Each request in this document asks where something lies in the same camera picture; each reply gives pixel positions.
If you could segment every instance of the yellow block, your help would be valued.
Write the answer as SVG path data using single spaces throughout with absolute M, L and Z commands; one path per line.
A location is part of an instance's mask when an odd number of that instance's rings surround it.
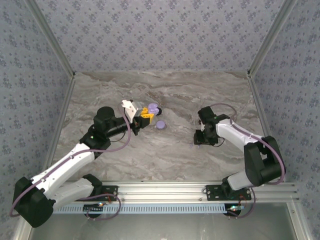
M 154 114 L 153 113 L 148 113 L 148 114 L 142 114 L 141 117 L 144 119 L 150 119 L 150 124 L 152 123 L 152 120 L 154 119 Z
M 148 113 L 148 108 L 144 107 L 144 108 L 142 109 L 141 115 L 142 115 L 142 114 L 147 114 L 147 113 Z

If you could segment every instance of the metal frame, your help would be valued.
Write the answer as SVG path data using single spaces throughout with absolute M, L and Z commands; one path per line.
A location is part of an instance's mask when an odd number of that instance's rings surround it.
M 29 8 L 31 14 L 33 15 L 34 20 L 38 23 L 40 29 L 42 30 L 46 40 L 50 44 L 56 57 L 59 59 L 63 69 L 65 70 L 65 72 L 68 74 L 69 77 L 72 77 L 74 75 L 72 67 L 71 67 L 64 51 L 62 50 L 61 46 L 59 45 L 59 42 L 58 42 L 57 38 L 55 37 L 53 31 L 49 27 L 49 24 L 47 23 L 45 16 L 41 12 L 40 7 L 38 6 L 38 4 L 36 3 L 35 0 L 24 0 L 24 2 L 27 5 L 27 7 Z
M 54 214 L 115 214 L 118 203 L 111 203 L 102 207 L 90 207 L 75 203 L 61 207 Z M 122 204 L 119 214 L 226 214 L 223 203 L 126 203 Z
M 43 163 L 42 171 L 45 171 L 49 166 L 51 166 L 52 160 L 54 159 L 54 156 L 55 156 L 55 153 L 56 153 L 56 149 L 57 149 L 57 146 L 58 146 L 58 141 L 59 141 L 59 138 L 60 138 L 60 133 L 61 133 L 61 130 L 62 130 L 63 123 L 65 121 L 65 117 L 66 117 L 66 114 L 67 114 L 67 110 L 68 110 L 68 107 L 69 107 L 69 103 L 70 103 L 70 100 L 71 100 L 72 93 L 74 91 L 74 87 L 75 87 L 75 77 L 72 76 L 72 78 L 70 80 L 70 83 L 68 85 L 66 94 L 64 96 L 64 100 L 63 100 L 62 107 L 61 107 L 61 110 L 60 110 L 60 115 L 59 115 L 55 130 L 54 130 L 54 133 L 53 133 L 52 140 L 51 140 L 50 145 L 49 145 L 48 153 L 45 156 L 45 160 L 44 160 L 44 163 Z
M 250 77 L 254 77 L 257 73 L 260 65 L 264 61 L 267 53 L 269 52 L 271 46 L 274 44 L 280 30 L 282 29 L 283 25 L 286 23 L 291 10 L 296 5 L 297 0 L 284 0 L 281 8 L 276 15 L 268 33 L 266 34 L 258 52 L 256 53 L 251 66 L 249 67 L 249 75 Z
M 117 185 L 118 196 L 124 204 L 212 204 L 203 192 L 206 185 L 218 185 L 220 181 L 105 181 L 103 185 Z M 256 204 L 287 203 L 294 231 L 298 240 L 312 240 L 304 216 L 297 187 L 285 182 L 279 185 L 262 185 L 254 188 Z M 234 203 L 234 201 L 217 201 Z M 32 233 L 31 226 L 21 218 L 18 222 L 14 240 L 28 240 Z
M 248 78 L 249 86 L 250 86 L 250 89 L 251 89 L 251 92 L 252 92 L 252 96 L 253 96 L 253 100 L 254 100 L 254 103 L 255 103 L 255 107 L 256 107 L 256 110 L 258 112 L 258 116 L 259 116 L 260 123 L 261 123 L 261 126 L 262 126 L 263 134 L 265 136 L 271 136 L 272 135 L 271 134 L 271 130 L 270 130 L 270 127 L 269 127 L 269 124 L 268 124 L 268 121 L 267 121 L 267 117 L 266 117 L 266 114 L 265 114 L 265 111 L 264 111 L 264 107 L 263 107 L 261 99 L 259 97 L 259 92 L 258 92 L 256 83 L 249 75 L 248 75 L 247 78 Z

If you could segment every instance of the black mounting bracket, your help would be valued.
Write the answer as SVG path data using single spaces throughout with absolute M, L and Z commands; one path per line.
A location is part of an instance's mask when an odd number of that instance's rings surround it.
M 218 136 L 216 130 L 216 124 L 225 119 L 230 119 L 229 116 L 225 114 L 221 114 L 217 116 L 211 109 L 210 106 L 206 106 L 201 108 L 198 111 L 198 115 L 200 118 L 199 123 L 204 124 L 204 130 L 196 130 L 193 136 L 194 145 L 215 145 L 218 143 Z
M 118 195 L 118 189 L 119 187 L 116 185 L 110 185 L 110 186 L 106 186 L 103 185 L 101 188 L 101 193 L 100 194 L 113 194 L 113 195 Z M 86 202 L 116 202 L 117 199 L 114 196 L 102 196 L 102 197 L 97 197 L 95 199 L 90 199 L 90 200 L 86 200 Z M 85 204 L 83 205 L 83 212 L 85 212 L 84 215 L 87 215 L 86 212 L 90 209 L 90 212 L 101 212 L 104 207 L 103 206 L 99 206 L 99 204 L 95 203 L 95 204 Z M 101 214 L 88 214 L 88 216 L 90 218 L 97 218 L 99 217 Z
M 206 199 L 208 201 L 240 201 L 243 200 L 240 196 L 244 196 L 247 201 L 251 200 L 251 192 L 249 188 L 242 188 L 237 191 L 232 191 L 229 196 L 226 196 L 221 185 L 206 185 Z

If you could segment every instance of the patterned wallpaper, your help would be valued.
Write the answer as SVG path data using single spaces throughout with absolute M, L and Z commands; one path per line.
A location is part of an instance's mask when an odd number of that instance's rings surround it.
M 42 168 L 69 83 L 23 0 L 0 4 L 0 239 L 11 239 L 15 182 Z
M 38 0 L 74 71 L 247 70 L 283 0 Z
M 254 77 L 287 180 L 320 239 L 320 2 L 298 0 Z

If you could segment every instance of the cable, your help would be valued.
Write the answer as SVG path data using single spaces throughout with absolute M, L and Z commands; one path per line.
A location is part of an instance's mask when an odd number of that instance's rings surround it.
M 238 116 L 237 110 L 236 110 L 233 106 L 231 106 L 231 105 L 229 105 L 229 104 L 227 104 L 227 103 L 218 102 L 218 103 L 214 103 L 214 104 L 210 105 L 210 107 L 219 106 L 219 105 L 224 105 L 224 106 L 227 106 L 227 107 L 231 108 L 234 113 L 231 115 L 230 118 L 231 118 L 232 120 L 234 120 L 234 121 L 237 119 L 237 116 Z
M 123 139 L 124 138 L 124 136 L 126 135 L 126 131 L 124 131 L 124 133 L 123 133 L 123 135 L 122 135 L 122 137 L 119 139 L 119 140 L 117 140 L 117 141 L 110 141 L 111 143 L 116 143 L 116 142 L 119 142 L 121 139 Z
M 245 200 L 245 204 L 244 204 L 244 208 L 246 208 L 246 206 L 247 206 L 247 199 L 245 198 L 245 196 L 243 196 L 242 194 L 239 194 L 239 197 L 240 197 L 240 200 L 239 200 L 239 206 L 240 206 L 240 204 L 241 204 L 241 198 L 242 199 L 244 199 Z
M 230 119 L 230 124 L 231 126 L 236 129 L 238 132 L 250 137 L 250 138 L 253 138 L 254 140 L 257 140 L 258 142 L 262 143 L 263 145 L 265 145 L 272 153 L 273 155 L 276 157 L 276 159 L 278 160 L 279 164 L 280 164 L 280 168 L 281 168 L 281 177 L 278 181 L 276 182 L 269 182 L 268 184 L 270 185 L 277 185 L 277 184 L 280 184 L 284 181 L 284 178 L 285 178 L 285 165 L 284 163 L 282 162 L 282 159 L 281 157 L 278 155 L 278 153 L 276 152 L 276 150 L 274 150 L 274 148 L 272 146 L 270 146 L 268 143 L 266 143 L 265 141 L 263 141 L 261 138 L 259 137 L 256 137 L 255 135 L 252 135 L 252 134 L 249 134 L 247 133 L 246 131 L 243 131 L 242 129 L 238 128 L 235 124 L 233 124 L 233 121 L 232 119 Z
M 284 181 L 284 178 L 285 178 L 285 165 L 284 165 L 284 163 L 282 162 L 282 159 L 281 159 L 281 157 L 278 155 L 278 153 L 276 152 L 276 150 L 274 150 L 273 147 L 271 147 L 268 143 L 266 143 L 265 141 L 263 141 L 261 138 L 256 137 L 255 135 L 253 135 L 253 134 L 251 134 L 251 133 L 249 133 L 249 132 L 246 132 L 246 131 L 238 128 L 238 127 L 236 126 L 236 124 L 234 124 L 234 120 L 237 118 L 238 113 L 237 113 L 237 110 L 236 110 L 233 106 L 231 106 L 231 105 L 229 105 L 229 104 L 227 104 L 227 103 L 219 102 L 219 103 L 214 103 L 214 104 L 212 104 L 210 107 L 218 106 L 218 105 L 224 105 L 224 106 L 227 106 L 227 107 L 229 107 L 229 108 L 231 108 L 231 109 L 233 110 L 234 113 L 233 113 L 233 115 L 230 117 L 230 124 L 231 124 L 231 126 L 232 126 L 234 129 L 236 129 L 238 132 L 240 132 L 240 133 L 242 133 L 242 134 L 244 134 L 244 135 L 246 135 L 246 136 L 248 136 L 248 137 L 250 137 L 250 138 L 253 138 L 254 140 L 257 140 L 257 141 L 260 142 L 260 143 L 262 143 L 264 146 L 266 146 L 266 147 L 273 153 L 273 155 L 276 157 L 277 161 L 278 161 L 279 164 L 280 164 L 281 177 L 280 177 L 280 179 L 279 179 L 278 181 L 276 181 L 276 182 L 269 182 L 268 184 L 270 184 L 270 185 L 277 185 L 277 184 L 282 183 L 282 182 Z M 255 208 L 255 205 L 256 205 L 256 194 L 255 194 L 253 188 L 251 188 L 251 191 L 252 191 L 252 194 L 253 194 L 253 204 L 252 204 L 251 209 L 250 209 L 245 215 L 243 215 L 243 216 L 237 216 L 235 213 L 233 213 L 233 212 L 231 212 L 231 211 L 227 211 L 227 212 L 230 213 L 230 214 L 232 214 L 232 215 L 235 215 L 238 219 L 245 218 L 245 217 L 247 217 L 249 214 L 251 214 L 252 211 L 253 211 L 254 208 Z
M 103 218 L 93 218 L 93 217 L 89 217 L 89 212 L 93 207 L 90 207 L 87 211 L 86 211 L 86 217 L 88 218 L 88 220 L 93 220 L 93 221 L 105 221 L 105 220 L 110 220 L 113 219 L 114 217 L 116 217 L 121 210 L 121 201 L 120 198 L 117 195 L 111 194 L 111 193 L 104 193 L 104 194 L 100 194 L 100 195 L 96 195 L 96 196 L 88 196 L 88 197 L 83 197 L 80 198 L 79 200 L 81 201 L 85 201 L 85 200 L 91 200 L 91 199 L 96 199 L 96 198 L 100 198 L 100 197 L 114 197 L 116 198 L 116 200 L 119 202 L 119 207 L 117 209 L 117 211 L 115 212 L 115 214 L 108 216 L 108 217 L 103 217 Z
M 238 132 L 240 132 L 240 133 L 242 133 L 242 134 L 244 134 L 244 135 L 246 135 L 246 136 L 248 136 L 248 137 L 250 137 L 250 138 L 253 138 L 254 140 L 257 140 L 257 141 L 260 142 L 260 143 L 262 143 L 263 145 L 265 145 L 265 146 L 273 153 L 273 155 L 276 157 L 277 161 L 278 161 L 279 164 L 280 164 L 281 177 L 280 177 L 280 179 L 279 179 L 278 181 L 276 181 L 276 182 L 269 182 L 268 184 L 270 184 L 270 185 L 277 185 L 277 184 L 282 183 L 282 182 L 284 181 L 284 178 L 285 178 L 285 165 L 284 165 L 284 163 L 282 162 L 282 159 L 281 159 L 281 157 L 278 155 L 278 153 L 276 152 L 276 150 L 274 150 L 273 147 L 271 147 L 268 143 L 266 143 L 265 141 L 263 141 L 261 138 L 256 137 L 255 135 L 253 135 L 253 134 L 251 134 L 251 133 L 248 133 L 248 132 L 246 132 L 246 131 L 243 131 L 242 129 L 238 128 L 235 124 L 233 124 L 233 123 L 234 123 L 234 120 L 235 120 L 235 119 L 237 118 L 237 116 L 238 116 L 237 110 L 236 110 L 233 106 L 231 106 L 231 105 L 229 105 L 229 104 L 227 104 L 227 103 L 218 102 L 218 103 L 214 103 L 214 104 L 210 105 L 210 107 L 218 106 L 218 105 L 227 106 L 227 107 L 231 108 L 231 109 L 234 111 L 234 114 L 230 117 L 230 124 L 231 124 L 231 126 L 232 126 L 234 129 L 236 129 Z
M 126 127 L 128 129 L 128 138 L 126 140 L 126 142 L 120 146 L 120 147 L 117 147 L 117 148 L 114 148 L 114 149 L 106 149 L 106 150 L 101 150 L 101 149 L 87 149 L 87 150 L 82 150 L 82 151 L 78 151 L 72 155 L 70 155 L 69 157 L 67 157 L 65 160 L 63 160 L 62 162 L 60 162 L 57 166 L 55 166 L 52 170 L 50 170 L 46 175 L 43 176 L 42 179 L 38 180 L 37 182 L 35 182 L 34 184 L 32 184 L 30 187 L 28 187 L 26 190 L 24 190 L 13 202 L 11 208 L 10 208 L 10 212 L 9 212 L 9 215 L 10 217 L 14 218 L 14 217 L 18 217 L 20 216 L 20 214 L 13 214 L 13 211 L 17 205 L 17 203 L 24 197 L 24 195 L 26 195 L 31 189 L 33 189 L 35 186 L 37 186 L 38 184 L 40 184 L 42 181 L 45 181 L 52 173 L 54 173 L 58 168 L 60 168 L 63 164 L 65 164 L 66 162 L 68 162 L 70 159 L 73 159 L 75 158 L 76 156 L 78 156 L 79 154 L 83 154 L 83 153 L 88 153 L 88 152 L 91 152 L 91 153 L 112 153 L 112 152 L 116 152 L 116 151 L 119 151 L 123 148 L 125 148 L 128 144 L 129 144 L 129 141 L 130 141 L 130 138 L 131 138 L 131 131 L 130 131 L 130 124 L 129 124 L 129 121 L 125 115 L 125 113 L 122 111 L 122 106 L 121 104 L 118 106 L 118 109 L 120 110 L 121 112 L 121 115 L 125 121 L 125 124 L 126 124 Z
M 215 145 L 211 144 L 211 146 L 212 146 L 212 147 L 215 147 L 215 148 L 218 148 L 218 147 L 220 147 L 222 144 L 224 144 L 225 138 L 224 138 L 224 137 L 221 137 L 221 138 L 223 139 L 223 141 L 222 141 L 222 143 L 221 143 L 220 145 L 215 146 Z
M 253 212 L 253 210 L 255 209 L 255 206 L 256 206 L 256 194 L 255 194 L 255 191 L 254 191 L 253 188 L 250 188 L 250 189 L 251 189 L 251 192 L 252 192 L 252 195 L 253 195 L 253 204 L 252 204 L 250 210 L 245 215 L 242 215 L 242 216 L 239 216 L 239 215 L 235 214 L 232 211 L 227 211 L 229 214 L 234 215 L 238 219 L 243 219 L 243 218 L 249 216 Z

